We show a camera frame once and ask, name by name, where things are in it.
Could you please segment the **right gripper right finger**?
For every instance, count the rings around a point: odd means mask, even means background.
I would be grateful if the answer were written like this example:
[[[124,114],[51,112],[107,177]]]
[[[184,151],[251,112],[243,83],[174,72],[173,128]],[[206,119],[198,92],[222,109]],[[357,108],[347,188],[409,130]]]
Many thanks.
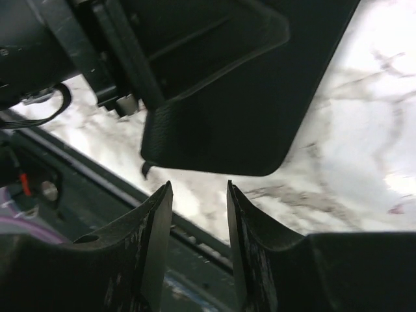
[[[301,235],[232,183],[227,219],[240,311],[414,311],[413,232]]]

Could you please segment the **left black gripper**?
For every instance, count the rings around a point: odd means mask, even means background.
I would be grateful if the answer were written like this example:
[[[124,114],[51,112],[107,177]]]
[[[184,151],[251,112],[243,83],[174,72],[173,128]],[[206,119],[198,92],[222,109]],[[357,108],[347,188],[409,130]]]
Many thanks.
[[[1,108],[38,102],[82,75],[97,104],[124,116],[163,94],[120,1],[2,1]]]

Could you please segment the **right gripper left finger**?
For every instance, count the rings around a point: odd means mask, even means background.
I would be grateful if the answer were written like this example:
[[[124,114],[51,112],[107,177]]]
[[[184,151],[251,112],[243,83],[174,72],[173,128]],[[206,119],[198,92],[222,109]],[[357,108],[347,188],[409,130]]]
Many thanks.
[[[160,310],[172,200],[167,183],[72,244],[2,235],[1,310]]]

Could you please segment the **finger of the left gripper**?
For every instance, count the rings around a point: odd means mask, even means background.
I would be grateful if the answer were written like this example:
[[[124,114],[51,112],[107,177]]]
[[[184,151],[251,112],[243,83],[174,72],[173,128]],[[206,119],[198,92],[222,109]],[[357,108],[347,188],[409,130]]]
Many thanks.
[[[147,106],[187,98],[290,38],[288,19],[261,1],[130,1],[148,69],[133,93]]]

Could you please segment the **black zip tool case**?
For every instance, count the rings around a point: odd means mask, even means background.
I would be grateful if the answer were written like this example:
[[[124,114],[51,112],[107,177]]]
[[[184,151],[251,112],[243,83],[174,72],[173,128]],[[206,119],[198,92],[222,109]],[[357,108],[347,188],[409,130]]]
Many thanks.
[[[157,166],[267,176],[288,154],[357,1],[269,1],[289,20],[281,47],[149,112],[142,174]]]

